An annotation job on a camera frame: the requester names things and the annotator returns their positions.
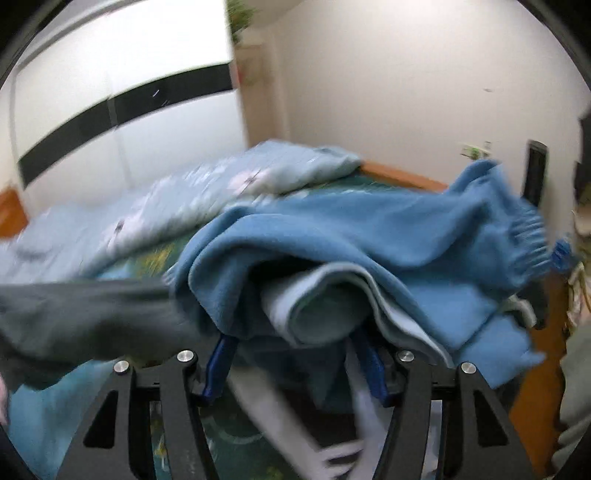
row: black stripe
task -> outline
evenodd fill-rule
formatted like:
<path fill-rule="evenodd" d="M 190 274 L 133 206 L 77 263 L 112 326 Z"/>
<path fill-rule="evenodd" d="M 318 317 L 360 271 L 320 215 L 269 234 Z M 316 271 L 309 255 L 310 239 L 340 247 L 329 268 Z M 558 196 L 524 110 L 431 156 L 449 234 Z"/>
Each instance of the black stripe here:
<path fill-rule="evenodd" d="M 54 130 L 18 161 L 26 187 L 59 159 L 112 128 L 107 101 L 97 103 Z"/>
<path fill-rule="evenodd" d="M 117 122 L 122 125 L 168 105 L 228 90 L 232 90 L 228 65 L 178 73 L 116 96 Z"/>
<path fill-rule="evenodd" d="M 230 65 L 215 65 L 155 80 L 98 103 L 48 134 L 19 159 L 24 186 L 68 153 L 114 127 L 175 103 L 232 88 Z"/>

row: blue fleece blanket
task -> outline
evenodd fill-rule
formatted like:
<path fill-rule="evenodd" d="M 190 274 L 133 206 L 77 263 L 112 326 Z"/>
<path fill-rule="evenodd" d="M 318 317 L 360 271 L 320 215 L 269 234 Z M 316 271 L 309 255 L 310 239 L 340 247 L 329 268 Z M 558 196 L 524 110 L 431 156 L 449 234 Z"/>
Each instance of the blue fleece blanket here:
<path fill-rule="evenodd" d="M 213 321 L 282 379 L 307 378 L 322 403 L 314 388 L 330 385 L 327 372 L 338 371 L 335 345 L 323 361 L 308 363 L 308 350 L 287 354 L 279 339 L 273 351 L 277 334 L 259 289 L 327 262 L 366 269 L 456 363 L 472 361 L 492 387 L 543 359 L 527 332 L 499 312 L 503 299 L 549 269 L 543 222 L 490 161 L 471 164 L 442 194 L 323 192 L 232 208 L 187 244 L 172 288 L 202 331 Z"/>

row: white wall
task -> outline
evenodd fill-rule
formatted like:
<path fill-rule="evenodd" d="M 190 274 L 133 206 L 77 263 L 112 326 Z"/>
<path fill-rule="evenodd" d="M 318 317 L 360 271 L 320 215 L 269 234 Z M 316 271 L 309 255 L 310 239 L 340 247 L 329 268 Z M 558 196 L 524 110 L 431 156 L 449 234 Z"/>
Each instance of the white wall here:
<path fill-rule="evenodd" d="M 240 45 L 243 47 L 263 45 L 266 40 L 264 31 L 257 27 L 245 28 L 240 36 Z"/>
<path fill-rule="evenodd" d="M 10 137 L 10 75 L 0 89 L 0 191 L 11 183 L 16 183 L 18 174 L 12 154 Z"/>
<path fill-rule="evenodd" d="M 517 0 L 306 0 L 266 29 L 284 135 L 451 182 L 463 142 L 492 143 L 516 192 L 528 139 L 548 145 L 544 211 L 570 229 L 578 117 L 591 93 Z"/>
<path fill-rule="evenodd" d="M 245 0 L 247 5 L 256 9 L 253 24 L 257 27 L 273 23 L 301 2 L 302 0 Z"/>

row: wooden bed frame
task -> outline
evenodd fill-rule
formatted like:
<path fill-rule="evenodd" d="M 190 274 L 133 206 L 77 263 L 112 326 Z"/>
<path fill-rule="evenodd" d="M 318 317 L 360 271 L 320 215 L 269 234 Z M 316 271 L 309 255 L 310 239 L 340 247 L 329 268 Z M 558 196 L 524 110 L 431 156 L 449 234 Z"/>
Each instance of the wooden bed frame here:
<path fill-rule="evenodd" d="M 406 188 L 442 192 L 447 185 L 421 175 L 364 161 L 361 172 L 373 179 Z M 0 193 L 0 238 L 16 235 L 27 225 L 27 217 L 14 189 Z M 547 360 L 530 371 L 524 380 L 511 420 L 540 476 L 550 473 L 550 459 L 555 451 L 559 431 L 557 419 L 564 393 L 560 359 L 566 351 L 562 327 L 566 319 L 566 286 L 548 279 L 550 314 L 547 327 L 532 331 L 534 344 L 547 355 Z"/>

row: white cloth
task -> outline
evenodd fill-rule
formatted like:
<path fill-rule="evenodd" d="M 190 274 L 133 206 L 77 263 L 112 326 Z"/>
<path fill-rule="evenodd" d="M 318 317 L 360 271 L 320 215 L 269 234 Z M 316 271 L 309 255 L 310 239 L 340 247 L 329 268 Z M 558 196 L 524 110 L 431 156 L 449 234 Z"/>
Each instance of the white cloth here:
<path fill-rule="evenodd" d="M 331 262 L 263 285 L 261 304 L 275 330 L 295 348 L 344 339 L 372 314 L 388 342 L 453 367 L 449 353 L 354 263 Z"/>
<path fill-rule="evenodd" d="M 538 323 L 538 317 L 534 309 L 527 300 L 519 298 L 517 295 L 511 295 L 501 304 L 502 312 L 520 312 L 526 328 L 535 328 Z"/>
<path fill-rule="evenodd" d="M 372 478 L 378 465 L 392 417 L 392 408 L 382 408 L 371 396 L 355 353 L 348 345 L 345 362 L 352 390 L 359 440 L 321 448 L 287 404 L 264 371 L 256 367 L 232 367 L 228 385 L 254 425 L 305 480 L 335 480 L 349 473 L 348 480 Z M 441 429 L 441 402 L 431 402 L 431 419 L 422 478 L 437 469 Z M 354 463 L 330 465 L 328 460 L 361 453 Z"/>

